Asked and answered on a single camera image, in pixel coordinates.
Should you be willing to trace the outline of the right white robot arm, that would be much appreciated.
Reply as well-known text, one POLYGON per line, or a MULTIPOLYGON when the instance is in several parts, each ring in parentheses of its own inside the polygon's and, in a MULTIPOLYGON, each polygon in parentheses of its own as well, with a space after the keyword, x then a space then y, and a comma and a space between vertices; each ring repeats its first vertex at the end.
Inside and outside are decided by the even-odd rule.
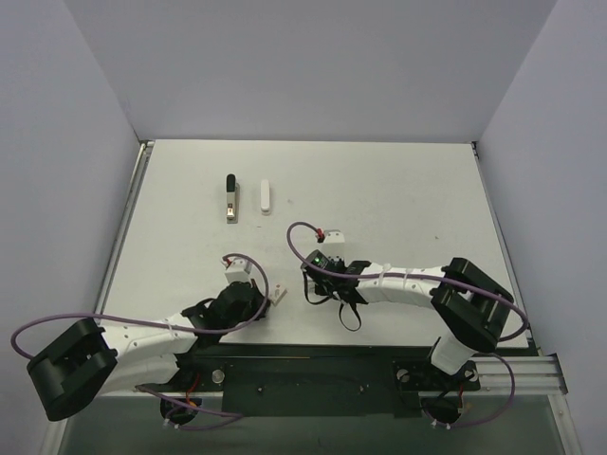
POLYGON ((473 355, 496 351, 514 303, 505 288, 464 258, 407 269, 369 261, 346 265, 315 250, 304 259, 302 272, 325 301, 338 301, 355 317, 360 305, 372 303, 434 310, 447 333, 434 343, 423 374, 436 388, 448 386, 473 355))

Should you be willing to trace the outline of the printed staple box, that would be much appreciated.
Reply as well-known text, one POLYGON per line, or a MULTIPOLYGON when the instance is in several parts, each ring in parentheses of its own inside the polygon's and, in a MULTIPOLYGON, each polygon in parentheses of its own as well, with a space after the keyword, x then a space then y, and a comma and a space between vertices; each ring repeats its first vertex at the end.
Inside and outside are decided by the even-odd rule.
POLYGON ((286 296, 288 292, 288 288, 281 284, 281 283, 276 283, 272 292, 271 292, 271 296, 270 296, 270 303, 273 306, 277 306, 281 300, 286 296))

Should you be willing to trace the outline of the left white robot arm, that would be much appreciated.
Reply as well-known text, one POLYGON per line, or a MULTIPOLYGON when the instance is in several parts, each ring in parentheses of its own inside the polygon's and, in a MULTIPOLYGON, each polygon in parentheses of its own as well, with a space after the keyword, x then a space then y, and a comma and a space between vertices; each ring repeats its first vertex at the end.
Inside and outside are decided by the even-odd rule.
POLYGON ((216 298, 159 321, 81 318, 29 361, 28 374, 51 422, 113 391, 149 384, 182 391, 195 377, 193 363, 182 356, 262 319, 270 302, 255 282, 232 282, 216 298))

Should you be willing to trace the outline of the white staple box sleeve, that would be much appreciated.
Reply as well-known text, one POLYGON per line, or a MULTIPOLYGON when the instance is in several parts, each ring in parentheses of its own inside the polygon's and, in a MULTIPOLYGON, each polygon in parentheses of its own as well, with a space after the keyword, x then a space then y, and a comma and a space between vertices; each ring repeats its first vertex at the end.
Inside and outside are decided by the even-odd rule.
POLYGON ((260 182, 260 211, 263 214, 271 213, 271 186, 268 179, 260 182))

